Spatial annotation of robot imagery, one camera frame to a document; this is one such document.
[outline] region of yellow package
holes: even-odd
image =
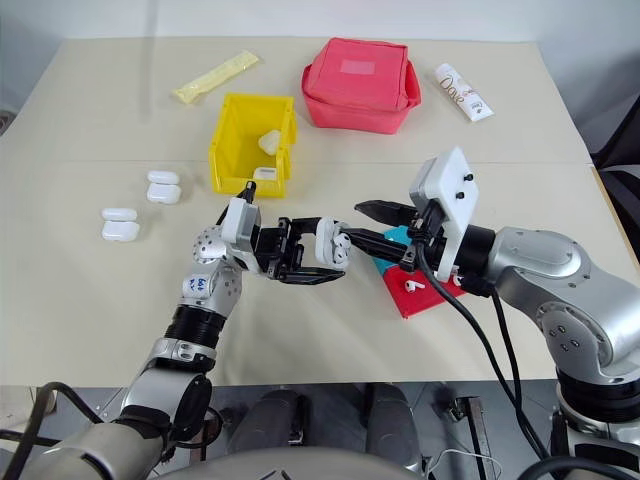
[[[257,63],[258,60],[259,58],[253,53],[244,50],[239,55],[218,65],[210,72],[192,80],[182,88],[174,90],[173,93],[184,103],[191,103],[201,93],[210,92],[221,83],[244,72],[251,65]]]

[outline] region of white table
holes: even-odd
[[[481,191],[474,223],[560,231],[601,267],[639,283],[635,260],[535,46],[407,42],[424,105],[398,135],[382,136],[308,124],[299,73],[324,41],[158,39],[146,75],[149,108],[140,93],[145,40],[70,41],[61,48],[0,140],[0,384],[130,382],[171,321],[193,238],[228,200],[212,193],[206,162],[227,91],[296,96],[293,177],[286,199],[258,199],[264,225],[278,216],[332,215],[383,230],[353,205],[376,198],[408,202],[419,165],[460,144]],[[168,96],[243,48],[264,64],[199,105]],[[467,123],[425,80],[442,61],[478,88],[495,117]],[[505,64],[512,69],[498,72]],[[518,88],[509,86],[518,82]],[[520,89],[529,92],[526,101],[515,95]],[[179,204],[146,201],[145,174],[158,168],[184,179]],[[352,187],[338,187],[346,184]],[[136,242],[100,238],[105,206],[138,209]],[[461,317],[443,305],[403,321],[363,254],[354,256],[345,278],[317,287],[248,274],[243,281],[222,335],[217,384],[494,378]],[[462,298],[507,365],[490,302]],[[542,336],[519,312],[507,308],[507,316],[522,377],[552,377]]]

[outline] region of yellow plastic bin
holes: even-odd
[[[274,156],[267,155],[258,139],[280,130]],[[275,180],[254,180],[256,195],[284,197],[285,180],[291,176],[291,145],[296,141],[293,97],[228,93],[209,148],[211,183],[218,193],[242,191],[258,167],[275,167]]]

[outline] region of black cable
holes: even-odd
[[[86,403],[84,403],[84,401],[71,389],[71,387],[61,382],[47,383],[40,388],[36,395],[36,400],[33,404],[33,408],[31,409],[31,415],[27,421],[27,428],[22,435],[18,448],[11,458],[11,462],[7,467],[4,477],[2,477],[3,480],[17,480],[20,477],[22,469],[29,458],[29,454],[38,439],[38,431],[42,425],[42,420],[44,419],[47,405],[49,404],[49,397],[52,392],[59,392],[67,397],[69,401],[91,422],[102,423],[102,419],[97,416]]]
[[[507,350],[507,355],[509,356],[509,363],[511,365],[511,374],[513,376],[513,384],[515,391],[515,401],[516,401],[516,418],[518,420],[518,425],[520,426],[520,430],[522,430],[522,434],[527,439],[533,450],[536,452],[536,455],[540,459],[546,458],[549,456],[547,452],[546,445],[540,440],[540,437],[535,432],[535,430],[529,430],[526,425],[526,421],[524,418],[524,410],[522,408],[522,383],[520,381],[520,370],[518,368],[518,360],[516,359],[516,354],[513,349],[513,344],[511,343],[511,335],[509,334],[509,328],[507,326],[507,319],[504,315],[504,310],[502,309],[502,303],[500,301],[500,296],[498,295],[498,291],[493,287],[491,289],[491,300],[493,301],[493,306],[496,310],[496,316],[498,317],[498,325],[500,326],[500,333],[502,334],[502,340],[504,341],[505,349]]]
[[[589,472],[598,473],[613,480],[634,480],[635,477],[624,473],[617,468],[604,463],[599,463],[588,458],[581,457],[548,457],[534,463],[524,472],[520,474],[518,480],[538,480],[547,473],[553,473],[560,470],[588,470]]]
[[[19,442],[22,440],[23,433],[16,432],[14,430],[0,430],[0,440],[8,440],[10,442]],[[53,447],[56,443],[60,442],[60,440],[49,437],[36,437],[35,445],[39,445],[41,447]]]
[[[220,433],[222,432],[222,424],[224,423],[224,420],[222,419],[222,415],[220,415],[220,413],[217,410],[215,410],[214,408],[207,407],[207,411],[209,413],[211,413],[214,417],[216,417],[216,419],[218,420],[218,431],[215,432],[215,435],[213,435],[208,440],[204,440],[202,442],[197,442],[197,443],[178,442],[178,443],[176,443],[176,447],[178,447],[178,448],[186,448],[187,450],[197,450],[199,448],[208,447],[209,445],[211,445],[213,442],[215,442],[218,439],[218,437],[220,436]]]
[[[523,429],[523,433],[524,433],[524,431],[528,431],[529,432],[528,434],[525,434],[525,438],[527,438],[527,441],[529,441],[529,443],[531,444],[531,447],[536,452],[536,455],[538,455],[538,457],[545,458],[546,456],[548,456],[548,454],[546,453],[546,450],[540,450],[535,441],[530,441],[530,439],[533,438],[533,435],[531,434],[531,432],[533,432],[534,429],[531,426],[531,422],[529,422],[529,419],[526,417],[524,412],[522,412],[522,410],[518,408],[518,403],[516,402],[516,399],[515,399],[515,397],[513,395],[513,392],[509,388],[509,385],[507,384],[507,381],[505,380],[504,375],[502,374],[502,370],[500,370],[500,365],[498,365],[498,361],[496,360],[496,356],[495,356],[495,354],[493,352],[493,348],[491,348],[491,344],[489,343],[489,340],[487,339],[487,336],[485,335],[484,331],[482,330],[482,327],[480,327],[480,324],[475,319],[475,317],[471,314],[471,312],[469,310],[467,310],[467,308],[462,303],[460,303],[460,301],[457,298],[455,298],[447,290],[445,290],[445,288],[440,284],[440,282],[433,275],[433,272],[431,271],[431,268],[429,267],[429,264],[427,263],[427,259],[425,257],[425,253],[424,253],[425,245],[424,245],[424,243],[418,244],[417,247],[418,248],[416,250],[417,250],[417,254],[418,254],[418,264],[419,264],[420,269],[424,273],[425,277],[427,278],[427,280],[429,281],[431,286],[453,308],[455,308],[465,318],[465,320],[467,320],[467,323],[469,323],[471,328],[473,328],[473,331],[476,333],[476,335],[480,339],[480,342],[482,343],[482,346],[484,347],[484,349],[485,349],[485,351],[487,353],[487,356],[489,357],[489,363],[491,363],[491,367],[493,368],[493,371],[495,372],[496,376],[498,377],[498,382],[500,383],[500,386],[502,386],[502,389],[507,394],[507,397],[511,401],[511,404],[516,409],[516,417],[519,416],[521,418],[521,421],[522,421],[522,423],[523,423],[523,425],[525,427]]]

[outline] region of white wall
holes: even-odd
[[[141,35],[535,40],[578,128],[598,141],[615,127],[599,115],[615,123],[640,90],[638,0],[0,0],[0,21],[0,100],[14,108],[62,38]]]

